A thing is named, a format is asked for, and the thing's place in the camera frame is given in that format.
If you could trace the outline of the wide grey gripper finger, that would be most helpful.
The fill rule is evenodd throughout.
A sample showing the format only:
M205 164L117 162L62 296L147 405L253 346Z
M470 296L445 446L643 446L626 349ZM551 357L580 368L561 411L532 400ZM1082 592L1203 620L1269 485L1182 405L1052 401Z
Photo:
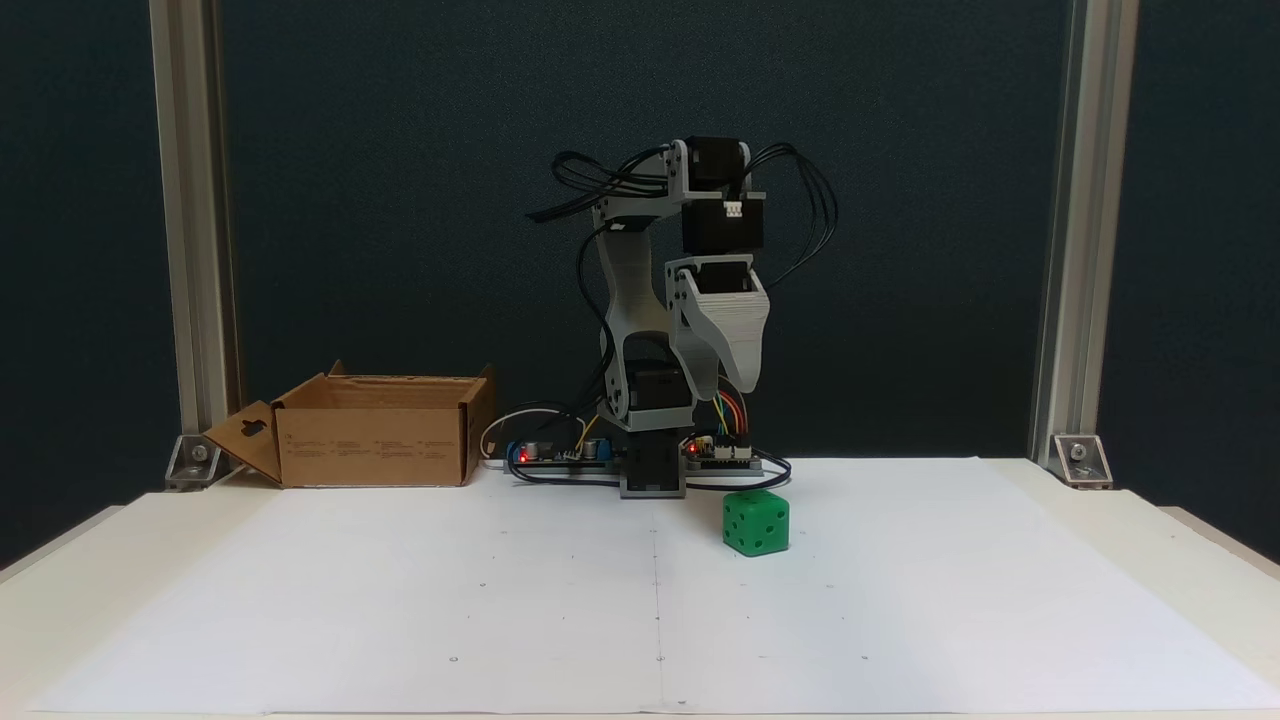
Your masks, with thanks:
M742 393L756 389L769 311L771 301L760 290L692 293L692 337L700 363L695 379L701 397L714 388L718 366L736 389Z

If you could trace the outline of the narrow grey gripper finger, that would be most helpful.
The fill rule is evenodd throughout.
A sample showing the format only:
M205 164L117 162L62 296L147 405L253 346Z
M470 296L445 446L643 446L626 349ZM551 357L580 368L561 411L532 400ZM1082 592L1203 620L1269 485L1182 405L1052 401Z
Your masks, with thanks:
M669 343L696 400L718 395L722 350L719 318L724 295L698 268L668 268L666 295L672 331Z

